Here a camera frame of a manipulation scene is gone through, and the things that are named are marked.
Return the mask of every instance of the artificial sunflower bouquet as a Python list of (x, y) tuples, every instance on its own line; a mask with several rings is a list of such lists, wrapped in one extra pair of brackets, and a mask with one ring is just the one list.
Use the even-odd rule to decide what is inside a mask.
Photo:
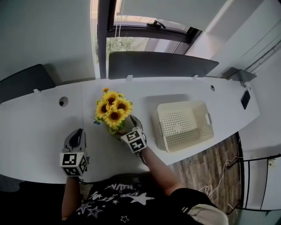
[(104, 88), (102, 99), (97, 101), (95, 122), (105, 122), (109, 126), (109, 132), (123, 133), (125, 119), (132, 111), (133, 103), (124, 98), (124, 94), (109, 91)]

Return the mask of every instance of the black and white marker cube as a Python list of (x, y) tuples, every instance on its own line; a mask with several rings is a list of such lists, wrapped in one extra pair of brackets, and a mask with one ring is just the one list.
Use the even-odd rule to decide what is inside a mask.
[(133, 153), (137, 153), (146, 148), (146, 143), (143, 138), (141, 129), (136, 129), (124, 136), (121, 139), (126, 143)]
[(69, 177), (82, 176), (87, 165), (85, 152), (60, 154), (60, 166)]

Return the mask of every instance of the sunflower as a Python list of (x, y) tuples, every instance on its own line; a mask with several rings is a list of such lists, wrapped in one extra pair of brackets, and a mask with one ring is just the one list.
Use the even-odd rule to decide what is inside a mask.
[(118, 110), (118, 109), (123, 109), (125, 117), (127, 117), (130, 112), (132, 111), (132, 103), (129, 102), (126, 98), (120, 98), (118, 97), (112, 105), (112, 108)]
[(124, 119), (125, 119), (124, 110), (123, 109), (117, 110), (113, 108), (108, 111), (106, 117), (104, 118), (107, 125), (114, 130), (118, 129), (118, 126), (120, 126), (122, 120)]
[(109, 106), (118, 98), (118, 93), (116, 91), (108, 91), (102, 96), (102, 100), (108, 102)]
[(97, 108), (96, 108), (96, 116), (99, 119), (102, 119), (105, 117), (105, 115), (107, 114), (108, 110), (106, 109), (107, 106), (107, 102), (106, 101), (99, 101), (97, 102)]
[(105, 87), (104, 89), (102, 89), (102, 92), (107, 92), (109, 90), (108, 87)]

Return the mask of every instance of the black t-shirt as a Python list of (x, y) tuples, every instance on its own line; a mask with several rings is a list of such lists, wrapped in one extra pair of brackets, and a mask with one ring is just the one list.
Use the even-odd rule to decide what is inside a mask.
[(204, 193), (192, 189), (178, 189), (165, 196), (148, 173), (121, 174), (95, 182), (87, 200), (67, 220), (94, 224), (199, 224), (187, 214), (198, 204), (214, 206)]

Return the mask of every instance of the basket handle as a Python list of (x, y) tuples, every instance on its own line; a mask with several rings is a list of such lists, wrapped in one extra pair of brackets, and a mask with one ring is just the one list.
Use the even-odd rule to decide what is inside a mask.
[(161, 136), (164, 137), (164, 128), (163, 128), (162, 122), (159, 122), (159, 128), (160, 128)]
[(211, 125), (213, 123), (212, 118), (211, 118), (211, 114), (207, 113), (205, 116), (206, 116), (206, 120), (207, 120), (208, 125)]

